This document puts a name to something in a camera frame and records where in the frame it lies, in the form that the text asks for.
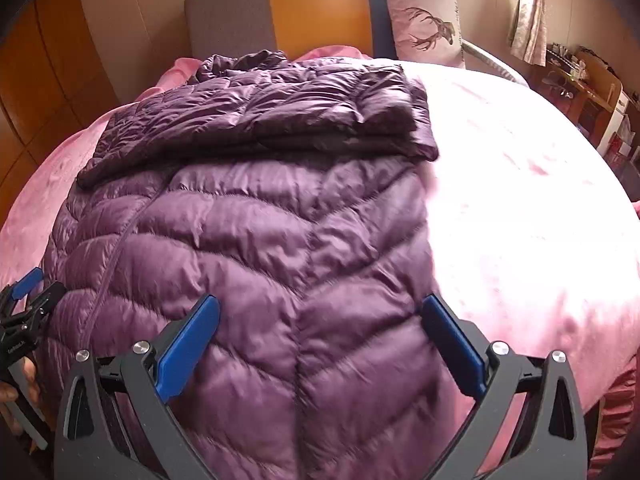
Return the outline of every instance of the silver bolt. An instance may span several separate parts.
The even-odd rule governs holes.
[[[509,345],[504,341],[496,341],[491,345],[491,350],[497,355],[507,355],[509,353]]]
[[[88,350],[81,350],[76,354],[76,361],[84,363],[89,358],[89,355],[91,354],[89,354]]]
[[[554,350],[551,357],[556,363],[564,363],[566,361],[566,355],[562,350]]]
[[[151,345],[147,341],[138,341],[135,345],[133,345],[133,353],[134,354],[146,354],[149,352]]]

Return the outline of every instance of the purple puffer jacket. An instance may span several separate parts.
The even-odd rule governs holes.
[[[452,402],[432,291],[424,89],[398,65],[215,56],[114,115],[53,227],[38,364],[127,350],[203,293],[220,328],[172,409],[222,480],[418,480]]]

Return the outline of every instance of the bed sheet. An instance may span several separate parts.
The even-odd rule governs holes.
[[[140,98],[182,84],[198,64],[178,60]],[[534,356],[567,352],[588,409],[639,346],[633,206],[593,147],[539,95],[484,73],[402,65],[426,87],[440,149],[420,172],[441,294],[489,340]],[[61,144],[21,192],[0,232],[0,283],[39,263],[113,111]],[[470,406],[460,396],[456,425]],[[486,465],[497,462],[519,409],[514,403]]]

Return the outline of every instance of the blue gripper pad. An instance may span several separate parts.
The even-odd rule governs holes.
[[[14,285],[11,297],[14,301],[21,300],[29,294],[35,286],[44,279],[44,273],[40,267],[31,269],[29,273]]]
[[[182,327],[174,342],[158,362],[156,392],[167,402],[180,395],[193,369],[216,333],[220,323],[220,304],[213,296],[199,301],[197,311]]]
[[[422,328],[433,341],[460,392],[480,400],[486,393],[484,361],[438,298],[422,300]]]

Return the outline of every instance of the pillow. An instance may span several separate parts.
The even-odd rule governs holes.
[[[386,0],[398,59],[465,67],[457,0]]]

